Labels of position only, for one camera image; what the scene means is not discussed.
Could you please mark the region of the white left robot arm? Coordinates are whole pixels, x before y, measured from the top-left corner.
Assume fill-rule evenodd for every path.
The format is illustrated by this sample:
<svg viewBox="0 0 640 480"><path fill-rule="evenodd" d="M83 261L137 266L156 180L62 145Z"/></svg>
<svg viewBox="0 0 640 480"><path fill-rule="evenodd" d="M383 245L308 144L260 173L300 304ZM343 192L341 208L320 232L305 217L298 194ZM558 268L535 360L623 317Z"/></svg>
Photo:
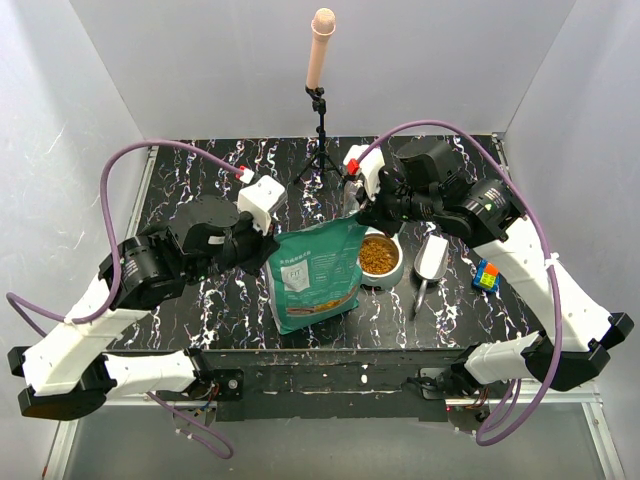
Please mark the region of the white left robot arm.
<svg viewBox="0 0 640 480"><path fill-rule="evenodd" d="M195 350L151 356L109 354L107 346L123 330L166 300L236 267L256 276L279 245L272 216L281 201L232 203L206 195L179 207L177 216L141 230L118 246L122 276L106 258L73 312L95 305L107 310L81 325L63 322L31 347L8 353L10 370L26 383L18 395L25 417L69 421L84 417L107 400L146 391L179 392L205 398L213 386Z"/></svg>

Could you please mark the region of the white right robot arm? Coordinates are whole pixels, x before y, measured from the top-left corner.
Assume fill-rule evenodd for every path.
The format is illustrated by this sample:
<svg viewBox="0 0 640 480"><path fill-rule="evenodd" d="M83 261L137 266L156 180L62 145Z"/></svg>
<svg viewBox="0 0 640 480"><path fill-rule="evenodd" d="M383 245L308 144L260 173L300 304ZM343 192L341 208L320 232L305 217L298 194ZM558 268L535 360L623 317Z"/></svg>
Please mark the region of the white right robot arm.
<svg viewBox="0 0 640 480"><path fill-rule="evenodd" d="M427 221L456 237L516 291L541 324L520 339L467 348L438 379L440 390L475 397L498 381L536 379L565 392L597 377L609 352L631 333L625 313L598 305L543 251L523 202L501 178L469 180L451 145L412 140L386 166L379 148L354 145L343 165L361 181L358 221L388 236Z"/></svg>

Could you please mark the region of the green pet food bag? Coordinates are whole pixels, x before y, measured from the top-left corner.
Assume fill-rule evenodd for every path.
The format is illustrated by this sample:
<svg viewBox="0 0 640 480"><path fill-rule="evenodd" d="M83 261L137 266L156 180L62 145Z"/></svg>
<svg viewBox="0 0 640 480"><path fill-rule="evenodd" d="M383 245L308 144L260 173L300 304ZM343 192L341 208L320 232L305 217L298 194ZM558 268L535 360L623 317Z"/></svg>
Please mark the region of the green pet food bag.
<svg viewBox="0 0 640 480"><path fill-rule="evenodd" d="M367 227L357 221L355 187L344 192L343 215L276 236L265 264L269 307L278 332L290 334L358 306L360 249Z"/></svg>

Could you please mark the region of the silver metal scoop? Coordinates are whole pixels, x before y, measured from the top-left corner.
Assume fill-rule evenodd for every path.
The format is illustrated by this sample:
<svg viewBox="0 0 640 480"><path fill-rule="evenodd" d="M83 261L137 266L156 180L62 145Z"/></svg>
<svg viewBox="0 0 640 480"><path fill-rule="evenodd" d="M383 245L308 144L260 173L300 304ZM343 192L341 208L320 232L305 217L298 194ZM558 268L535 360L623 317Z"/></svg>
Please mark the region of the silver metal scoop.
<svg viewBox="0 0 640 480"><path fill-rule="evenodd" d="M422 308L429 285L445 276L448 260L449 241L438 235L429 235L414 259L413 270L421 281L413 307L415 317Z"/></svg>

